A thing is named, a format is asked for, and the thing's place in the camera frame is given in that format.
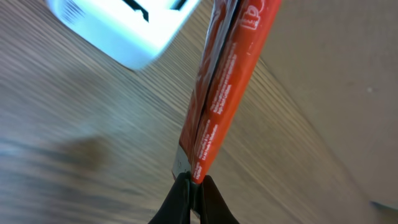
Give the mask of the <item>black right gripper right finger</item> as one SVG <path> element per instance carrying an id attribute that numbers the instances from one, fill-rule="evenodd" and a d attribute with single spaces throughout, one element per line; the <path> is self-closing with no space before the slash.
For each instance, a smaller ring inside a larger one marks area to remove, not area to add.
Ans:
<path id="1" fill-rule="evenodd" d="M 239 224 L 209 175 L 205 176 L 200 186 L 200 223 Z"/>

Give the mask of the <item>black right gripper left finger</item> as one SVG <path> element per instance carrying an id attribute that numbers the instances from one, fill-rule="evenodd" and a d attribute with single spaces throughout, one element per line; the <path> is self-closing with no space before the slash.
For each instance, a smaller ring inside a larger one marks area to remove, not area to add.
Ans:
<path id="1" fill-rule="evenodd" d="M 190 224 L 190 173 L 180 173 L 149 224 Z"/>

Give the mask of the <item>red stick sachet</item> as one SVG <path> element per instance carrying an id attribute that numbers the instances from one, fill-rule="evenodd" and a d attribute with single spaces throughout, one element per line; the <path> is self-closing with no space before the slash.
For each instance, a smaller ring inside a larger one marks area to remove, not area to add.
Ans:
<path id="1" fill-rule="evenodd" d="M 251 79 L 281 0 L 217 0 L 206 34 L 172 174 L 200 184 Z"/>

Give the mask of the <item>white barcode scanner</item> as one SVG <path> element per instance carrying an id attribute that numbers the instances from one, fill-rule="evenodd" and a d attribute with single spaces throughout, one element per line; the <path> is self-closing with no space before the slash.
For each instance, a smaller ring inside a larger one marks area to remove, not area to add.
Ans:
<path id="1" fill-rule="evenodd" d="M 170 45 L 199 0 L 45 0 L 54 16 L 131 69 L 150 64 Z"/>

